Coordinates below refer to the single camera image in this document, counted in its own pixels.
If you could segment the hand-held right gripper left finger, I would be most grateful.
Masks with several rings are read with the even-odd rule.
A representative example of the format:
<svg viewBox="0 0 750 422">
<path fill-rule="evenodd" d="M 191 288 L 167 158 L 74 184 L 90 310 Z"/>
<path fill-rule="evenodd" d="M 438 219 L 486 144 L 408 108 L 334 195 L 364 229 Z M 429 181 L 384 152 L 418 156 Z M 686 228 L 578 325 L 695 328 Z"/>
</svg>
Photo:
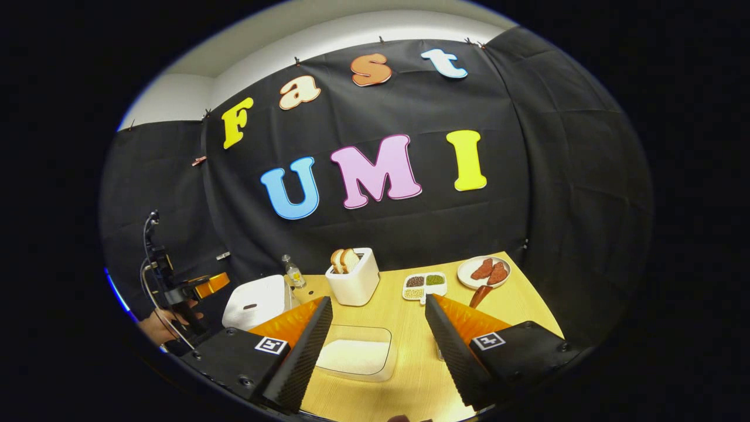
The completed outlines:
<svg viewBox="0 0 750 422">
<path fill-rule="evenodd" d="M 180 361 L 236 398 L 296 414 L 332 318 L 330 297 L 319 297 L 249 331 L 224 328 Z"/>
</svg>

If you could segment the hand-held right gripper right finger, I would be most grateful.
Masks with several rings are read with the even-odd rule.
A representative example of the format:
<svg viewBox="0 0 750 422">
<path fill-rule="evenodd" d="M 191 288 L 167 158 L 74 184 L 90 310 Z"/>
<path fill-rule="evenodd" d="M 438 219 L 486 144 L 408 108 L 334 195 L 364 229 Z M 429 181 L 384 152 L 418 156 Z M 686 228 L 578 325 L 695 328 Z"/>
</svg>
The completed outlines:
<svg viewBox="0 0 750 422">
<path fill-rule="evenodd" d="M 532 393 L 587 355 L 534 321 L 510 325 L 440 295 L 426 297 L 424 312 L 461 400 L 477 411 Z"/>
</svg>

